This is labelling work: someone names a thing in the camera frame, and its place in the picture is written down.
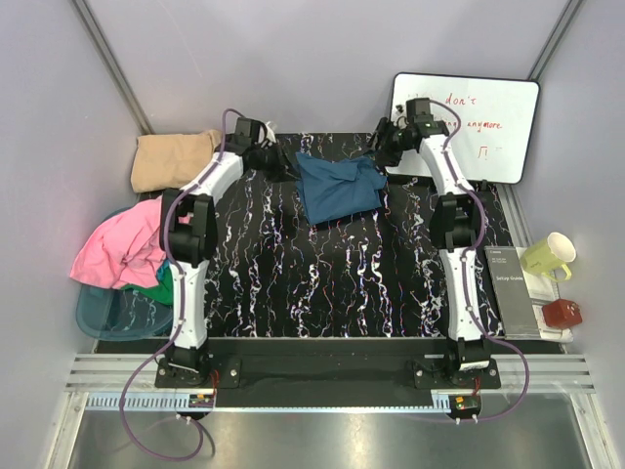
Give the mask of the blue t shirt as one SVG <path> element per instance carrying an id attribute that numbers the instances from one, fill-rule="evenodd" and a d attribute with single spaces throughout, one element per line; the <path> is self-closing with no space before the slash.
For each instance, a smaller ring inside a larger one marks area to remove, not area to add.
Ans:
<path id="1" fill-rule="evenodd" d="M 296 187 L 311 225 L 381 206 L 380 191 L 387 177 L 368 155 L 333 162 L 298 152 L 296 159 L 300 173 Z"/>

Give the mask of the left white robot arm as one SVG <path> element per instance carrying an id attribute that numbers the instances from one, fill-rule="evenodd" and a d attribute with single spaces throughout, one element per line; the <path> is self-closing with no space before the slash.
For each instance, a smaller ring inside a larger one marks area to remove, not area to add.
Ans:
<path id="1" fill-rule="evenodd" d="M 274 124 L 240 116 L 197 176 L 163 192 L 159 236 L 173 281 L 173 323 L 160 353 L 159 387 L 198 387 L 216 377 L 208 352 L 204 282 L 218 244 L 217 203 L 250 169 L 279 178 L 291 168 Z"/>

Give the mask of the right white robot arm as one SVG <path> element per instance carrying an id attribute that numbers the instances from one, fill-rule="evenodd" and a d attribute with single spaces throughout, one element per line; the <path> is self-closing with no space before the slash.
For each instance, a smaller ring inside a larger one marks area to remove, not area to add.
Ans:
<path id="1" fill-rule="evenodd" d="M 460 130 L 435 118 L 432 107 L 450 108 L 429 98 L 415 98 L 403 106 L 396 121 L 382 118 L 369 140 L 377 162 L 399 165 L 414 150 L 426 163 L 437 190 L 437 205 L 429 225 L 432 245 L 443 264 L 448 297 L 447 351 L 437 370 L 453 387 L 473 387 L 490 360 L 486 332 L 479 317 L 476 281 L 477 251 L 485 233 L 482 202 L 452 151 Z"/>

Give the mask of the white paper stack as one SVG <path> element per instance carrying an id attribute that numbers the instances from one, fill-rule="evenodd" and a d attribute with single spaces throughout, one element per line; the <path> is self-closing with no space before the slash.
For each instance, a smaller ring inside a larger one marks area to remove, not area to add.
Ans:
<path id="1" fill-rule="evenodd" d="M 540 337 L 543 340 L 561 344 L 571 343 L 573 341 L 573 334 L 569 328 L 558 329 L 556 327 L 551 327 L 548 326 L 544 320 L 542 307 L 559 298 L 556 284 L 542 275 L 532 275 L 525 270 L 521 270 L 521 272 L 532 304 L 532 311 L 536 319 Z"/>

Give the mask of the white whiteboard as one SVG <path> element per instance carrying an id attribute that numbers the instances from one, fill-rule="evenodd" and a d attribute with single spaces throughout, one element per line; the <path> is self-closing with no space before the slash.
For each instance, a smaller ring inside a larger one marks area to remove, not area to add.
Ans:
<path id="1" fill-rule="evenodd" d="M 536 114 L 535 81 L 401 72 L 393 83 L 390 118 L 403 125 L 405 104 L 429 98 L 432 113 L 458 134 L 451 150 L 471 181 L 521 180 Z"/>

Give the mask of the folded beige t shirt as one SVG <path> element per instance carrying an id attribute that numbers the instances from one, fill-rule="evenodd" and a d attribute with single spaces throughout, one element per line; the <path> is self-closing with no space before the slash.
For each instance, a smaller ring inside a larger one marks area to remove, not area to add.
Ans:
<path id="1" fill-rule="evenodd" d="M 133 191 L 182 188 L 211 162 L 222 137 L 219 130 L 140 136 L 131 172 Z"/>

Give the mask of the black marble pattern mat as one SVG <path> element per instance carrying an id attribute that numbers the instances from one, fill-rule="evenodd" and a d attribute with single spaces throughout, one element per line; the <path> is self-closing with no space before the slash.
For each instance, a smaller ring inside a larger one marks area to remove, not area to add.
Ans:
<path id="1" fill-rule="evenodd" d="M 380 206 L 317 226 L 293 183 L 248 172 L 219 202 L 205 281 L 213 337 L 437 337 L 447 331 L 442 262 L 425 178 L 390 179 Z"/>

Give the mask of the green t shirt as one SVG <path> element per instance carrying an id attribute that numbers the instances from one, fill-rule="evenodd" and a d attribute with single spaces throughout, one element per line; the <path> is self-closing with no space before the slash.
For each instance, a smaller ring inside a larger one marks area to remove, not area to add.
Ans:
<path id="1" fill-rule="evenodd" d="M 121 290 L 136 291 L 162 305 L 172 306 L 174 303 L 173 278 L 168 260 L 165 260 L 157 270 L 156 279 L 158 284 L 154 287 L 145 288 L 134 284 L 127 284 L 123 286 Z"/>

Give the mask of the pink t shirt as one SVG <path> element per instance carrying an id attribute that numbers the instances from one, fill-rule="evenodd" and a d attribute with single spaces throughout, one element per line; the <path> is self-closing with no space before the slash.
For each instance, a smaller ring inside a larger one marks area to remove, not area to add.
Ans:
<path id="1" fill-rule="evenodd" d="M 135 204 L 102 222 L 80 249 L 69 277 L 99 288 L 152 288 L 166 254 L 160 247 L 161 199 Z"/>

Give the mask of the yellow green mug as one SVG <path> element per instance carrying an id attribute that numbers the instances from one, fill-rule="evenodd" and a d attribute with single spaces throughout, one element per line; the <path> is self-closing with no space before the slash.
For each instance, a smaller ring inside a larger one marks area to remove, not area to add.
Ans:
<path id="1" fill-rule="evenodd" d="M 520 262 L 521 268 L 528 274 L 563 282 L 572 278 L 569 265 L 576 257 L 577 251 L 572 241 L 564 234 L 552 232 L 526 248 Z"/>

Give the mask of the grey setup guide booklet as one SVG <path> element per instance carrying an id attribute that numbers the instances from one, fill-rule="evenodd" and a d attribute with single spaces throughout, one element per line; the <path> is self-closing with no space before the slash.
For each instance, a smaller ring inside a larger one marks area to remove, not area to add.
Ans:
<path id="1" fill-rule="evenodd" d="M 506 337 L 538 339 L 540 332 L 517 249 L 487 246 L 484 253 Z"/>

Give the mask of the teal plastic basket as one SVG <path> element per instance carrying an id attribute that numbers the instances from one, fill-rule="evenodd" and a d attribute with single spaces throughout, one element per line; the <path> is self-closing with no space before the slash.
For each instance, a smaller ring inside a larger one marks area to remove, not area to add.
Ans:
<path id="1" fill-rule="evenodd" d="M 108 218 L 129 208 L 122 208 Z M 75 318 L 88 336 L 124 342 L 158 336 L 171 328 L 173 305 L 162 305 L 132 290 L 78 283 L 81 288 Z"/>

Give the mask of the red brown box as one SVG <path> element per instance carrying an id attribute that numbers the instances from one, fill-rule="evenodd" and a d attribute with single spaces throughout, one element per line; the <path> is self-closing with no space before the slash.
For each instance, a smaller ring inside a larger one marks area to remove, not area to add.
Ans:
<path id="1" fill-rule="evenodd" d="M 558 299 L 542 307 L 544 322 L 547 326 L 567 329 L 582 322 L 580 306 L 570 300 Z"/>

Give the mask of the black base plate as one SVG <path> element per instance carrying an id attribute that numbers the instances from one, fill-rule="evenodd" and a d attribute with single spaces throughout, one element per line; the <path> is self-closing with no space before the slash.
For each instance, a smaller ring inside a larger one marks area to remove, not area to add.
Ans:
<path id="1" fill-rule="evenodd" d="M 166 352 L 158 362 L 155 385 L 215 383 L 236 389 L 270 380 L 384 381 L 420 390 L 501 387 L 489 342 L 457 345 L 444 338 L 211 338 L 198 351 Z"/>

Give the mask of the aluminium rail frame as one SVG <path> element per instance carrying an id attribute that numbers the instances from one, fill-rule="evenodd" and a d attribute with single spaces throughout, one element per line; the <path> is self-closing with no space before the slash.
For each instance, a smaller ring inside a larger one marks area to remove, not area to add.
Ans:
<path id="1" fill-rule="evenodd" d="M 79 354 L 65 385 L 62 416 L 45 467 L 69 465 L 78 430 L 87 409 L 118 410 L 123 393 L 129 411 L 190 412 L 191 399 L 202 394 L 216 399 L 218 411 L 269 413 L 443 413 L 455 396 L 554 394 L 570 398 L 584 448 L 595 468 L 618 468 L 620 462 L 596 398 L 585 358 L 575 354 L 494 354 L 501 387 L 496 390 L 442 388 L 420 390 L 384 381 L 313 381 L 287 383 L 270 380 L 225 389 L 218 384 L 186 388 L 158 388 L 158 363 L 148 354 Z"/>

